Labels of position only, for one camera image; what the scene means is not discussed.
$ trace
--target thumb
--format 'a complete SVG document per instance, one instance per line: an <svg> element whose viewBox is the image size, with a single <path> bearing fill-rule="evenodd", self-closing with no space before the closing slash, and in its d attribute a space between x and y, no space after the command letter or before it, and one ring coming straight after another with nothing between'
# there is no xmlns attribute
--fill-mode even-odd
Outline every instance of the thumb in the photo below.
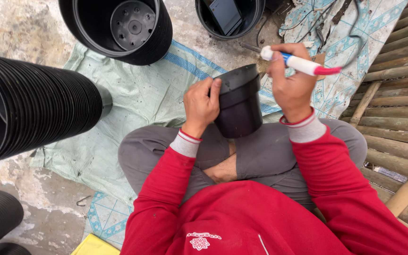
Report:
<svg viewBox="0 0 408 255"><path fill-rule="evenodd" d="M280 52L275 51L272 56L272 63L269 66L270 77L278 81L284 80L285 67L283 55Z"/></svg>
<svg viewBox="0 0 408 255"><path fill-rule="evenodd" d="M210 103L214 105L219 105L219 96L221 89L221 79L217 78L212 82L212 87L210 88Z"/></svg>

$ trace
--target gray cuff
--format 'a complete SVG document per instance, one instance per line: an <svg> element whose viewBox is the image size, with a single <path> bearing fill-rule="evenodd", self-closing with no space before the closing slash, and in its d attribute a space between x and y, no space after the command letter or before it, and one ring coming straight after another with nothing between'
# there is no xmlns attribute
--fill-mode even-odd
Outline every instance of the gray cuff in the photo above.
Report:
<svg viewBox="0 0 408 255"><path fill-rule="evenodd" d="M281 118L280 122L287 125L292 142L311 142L321 138L327 131L326 125L322 124L314 113L299 123L290 124L286 118Z"/></svg>
<svg viewBox="0 0 408 255"><path fill-rule="evenodd" d="M194 139L179 130L176 138L170 144L170 147L184 156L196 157L201 141L202 140Z"/></svg>

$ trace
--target man's left hand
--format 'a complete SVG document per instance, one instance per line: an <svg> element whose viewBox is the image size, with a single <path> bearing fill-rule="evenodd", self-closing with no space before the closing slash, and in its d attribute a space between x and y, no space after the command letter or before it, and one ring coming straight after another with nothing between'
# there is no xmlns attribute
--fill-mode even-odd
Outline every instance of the man's left hand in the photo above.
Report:
<svg viewBox="0 0 408 255"><path fill-rule="evenodd" d="M214 121L220 113L218 97L220 95L221 79L205 80L190 86L184 95L185 114L187 120L182 126L182 131L195 138L201 138L207 126Z"/></svg>

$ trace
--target gray pants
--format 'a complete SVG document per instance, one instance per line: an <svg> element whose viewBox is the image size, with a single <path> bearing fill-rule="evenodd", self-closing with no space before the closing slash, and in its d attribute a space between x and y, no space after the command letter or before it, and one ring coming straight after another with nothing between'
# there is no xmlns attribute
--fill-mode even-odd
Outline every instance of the gray pants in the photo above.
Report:
<svg viewBox="0 0 408 255"><path fill-rule="evenodd" d="M343 121L332 119L320 121L330 127L333 136L346 143L350 159L360 167L368 149L360 132ZM146 126L134 130L122 140L119 147L119 164L136 194L141 191L150 171L177 133L178 128ZM202 139L183 202L201 189L215 185L203 170L219 164L230 156L228 141L215 125L207 127ZM298 169L285 125L263 124L253 134L235 139L235 145L238 180L262 183L286 194L309 210L315 208L305 180Z"/></svg>

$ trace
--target phone screen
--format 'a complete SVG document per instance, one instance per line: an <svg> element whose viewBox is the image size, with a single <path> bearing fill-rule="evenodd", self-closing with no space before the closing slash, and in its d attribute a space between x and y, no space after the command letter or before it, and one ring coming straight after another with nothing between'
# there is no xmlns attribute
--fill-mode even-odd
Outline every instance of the phone screen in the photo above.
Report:
<svg viewBox="0 0 408 255"><path fill-rule="evenodd" d="M234 0L204 0L204 2L224 35L232 34L241 25L242 17Z"/></svg>

